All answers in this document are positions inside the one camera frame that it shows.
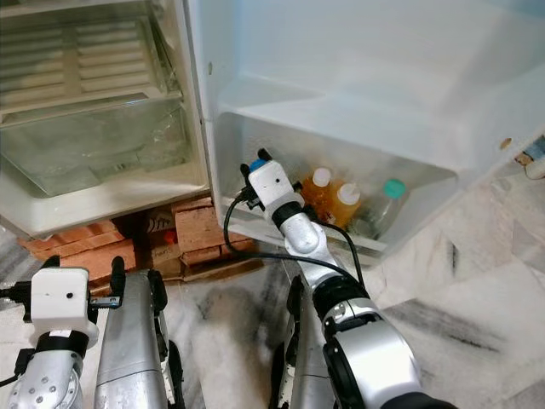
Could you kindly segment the white fridge cabinet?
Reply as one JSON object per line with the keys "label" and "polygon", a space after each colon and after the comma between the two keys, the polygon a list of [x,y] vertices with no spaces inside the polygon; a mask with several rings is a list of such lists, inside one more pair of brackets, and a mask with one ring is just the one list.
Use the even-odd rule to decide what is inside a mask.
{"label": "white fridge cabinet", "polygon": [[[146,210],[176,199],[191,198],[206,193],[210,188],[201,105],[196,97],[193,77],[192,43],[186,27],[186,0],[3,0],[0,31],[11,24],[51,25],[60,22],[63,15],[83,16],[95,11],[104,11],[109,15],[147,13],[157,23],[163,49],[168,52],[169,61],[174,66],[175,76],[181,86],[178,95],[157,99],[182,99],[186,112],[186,133],[192,144],[191,157],[180,166],[153,172],[137,170],[114,176],[96,187],[58,196],[44,195],[19,169],[3,158],[0,172],[1,219],[5,226],[24,237],[47,237],[108,217]],[[112,102],[81,112],[132,101]],[[0,136],[5,128],[8,126],[0,124]]]}

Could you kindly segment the white fridge door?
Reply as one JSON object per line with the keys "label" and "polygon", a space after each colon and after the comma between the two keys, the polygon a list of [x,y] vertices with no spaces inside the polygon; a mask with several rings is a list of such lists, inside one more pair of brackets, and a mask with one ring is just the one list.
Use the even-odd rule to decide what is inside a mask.
{"label": "white fridge door", "polygon": [[545,134],[545,0],[186,0],[186,27],[204,136],[236,113],[455,172],[428,223]]}

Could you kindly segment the orange bottle with white cap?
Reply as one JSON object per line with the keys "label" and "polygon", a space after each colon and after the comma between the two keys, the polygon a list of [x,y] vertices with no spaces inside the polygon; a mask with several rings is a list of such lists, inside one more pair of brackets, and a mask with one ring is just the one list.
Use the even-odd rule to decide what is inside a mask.
{"label": "orange bottle with white cap", "polygon": [[323,221],[338,228],[347,228],[361,205],[361,190],[357,183],[340,184],[335,193],[331,193],[324,206]]}
{"label": "orange bottle with white cap", "polygon": [[308,206],[321,211],[330,202],[332,195],[332,171],[325,167],[315,168],[302,181],[301,195]]}

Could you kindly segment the brown wooden board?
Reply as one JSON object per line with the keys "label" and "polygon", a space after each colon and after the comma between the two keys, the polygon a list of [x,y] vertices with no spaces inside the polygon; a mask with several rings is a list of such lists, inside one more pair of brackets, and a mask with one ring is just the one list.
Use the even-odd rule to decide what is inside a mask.
{"label": "brown wooden board", "polygon": [[202,280],[218,280],[245,275],[252,270],[264,268],[264,262],[260,258],[231,258],[231,260],[202,262],[194,266],[188,266],[181,275],[184,283],[194,283]]}

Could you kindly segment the silver robot left leg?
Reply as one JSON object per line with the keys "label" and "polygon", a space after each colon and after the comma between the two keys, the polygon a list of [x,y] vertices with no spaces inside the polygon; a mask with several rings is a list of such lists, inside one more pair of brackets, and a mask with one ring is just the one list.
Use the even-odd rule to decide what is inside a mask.
{"label": "silver robot left leg", "polygon": [[180,352],[161,326],[166,305],[158,270],[126,272],[101,336],[94,409],[186,409]]}

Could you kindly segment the silver robot leg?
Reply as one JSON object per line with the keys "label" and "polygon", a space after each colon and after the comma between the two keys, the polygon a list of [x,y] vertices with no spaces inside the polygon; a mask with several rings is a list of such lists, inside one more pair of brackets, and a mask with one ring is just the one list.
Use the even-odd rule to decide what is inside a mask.
{"label": "silver robot leg", "polygon": [[180,352],[161,326],[166,305],[158,270],[126,272],[101,336],[94,409],[186,409]]}
{"label": "silver robot leg", "polygon": [[300,275],[291,281],[285,308],[290,338],[273,352],[268,409],[340,409],[324,362],[322,320]]}

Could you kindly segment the clear crisper drawer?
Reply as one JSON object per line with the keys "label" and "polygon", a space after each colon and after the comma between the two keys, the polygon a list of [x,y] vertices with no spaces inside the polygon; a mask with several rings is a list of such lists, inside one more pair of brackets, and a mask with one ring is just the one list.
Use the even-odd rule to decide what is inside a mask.
{"label": "clear crisper drawer", "polygon": [[185,164],[192,144],[180,98],[62,114],[1,131],[3,158],[46,196],[99,186],[137,170]]}

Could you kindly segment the clear bottle with teal cap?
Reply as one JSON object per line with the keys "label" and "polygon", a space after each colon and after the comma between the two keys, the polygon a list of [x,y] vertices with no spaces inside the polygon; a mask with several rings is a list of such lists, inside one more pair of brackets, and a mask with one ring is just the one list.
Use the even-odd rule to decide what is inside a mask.
{"label": "clear bottle with teal cap", "polygon": [[356,234],[378,240],[396,222],[408,195],[404,181],[386,179],[381,191],[371,195],[359,210],[353,228]]}

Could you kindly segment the translucent door shelf bin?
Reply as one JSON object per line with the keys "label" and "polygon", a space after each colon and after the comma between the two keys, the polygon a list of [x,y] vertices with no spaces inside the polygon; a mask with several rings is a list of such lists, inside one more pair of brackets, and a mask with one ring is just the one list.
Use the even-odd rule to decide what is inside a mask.
{"label": "translucent door shelf bin", "polygon": [[404,181],[409,188],[406,202],[385,233],[377,237],[350,233],[365,264],[375,264],[404,245],[458,190],[456,174],[448,169],[242,114],[219,114],[207,126],[204,140],[218,217],[225,215],[244,186],[241,164],[256,160],[261,148],[283,165],[292,181],[316,167],[327,167],[336,181],[358,183],[367,199],[381,191],[385,180]]}

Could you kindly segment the silver robot right leg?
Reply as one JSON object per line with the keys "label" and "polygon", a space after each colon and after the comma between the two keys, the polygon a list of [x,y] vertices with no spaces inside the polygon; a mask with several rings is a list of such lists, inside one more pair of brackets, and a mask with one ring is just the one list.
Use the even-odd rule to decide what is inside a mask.
{"label": "silver robot right leg", "polygon": [[268,409],[340,409],[324,362],[322,320],[300,275],[291,281],[285,308],[290,338],[273,352]]}

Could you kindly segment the slatted crisper cover shelf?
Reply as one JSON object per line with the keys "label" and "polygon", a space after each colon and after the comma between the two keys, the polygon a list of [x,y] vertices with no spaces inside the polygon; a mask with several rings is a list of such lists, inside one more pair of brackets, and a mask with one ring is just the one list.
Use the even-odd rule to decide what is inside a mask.
{"label": "slatted crisper cover shelf", "polygon": [[181,92],[147,13],[95,11],[0,31],[1,124]]}

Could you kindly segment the small blue grey object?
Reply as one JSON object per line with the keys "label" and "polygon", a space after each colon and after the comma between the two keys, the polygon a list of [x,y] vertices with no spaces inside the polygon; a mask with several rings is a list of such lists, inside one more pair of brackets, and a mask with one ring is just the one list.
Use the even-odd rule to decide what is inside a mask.
{"label": "small blue grey object", "polygon": [[523,167],[529,179],[545,179],[545,134],[537,137],[522,153],[515,156],[514,161]]}

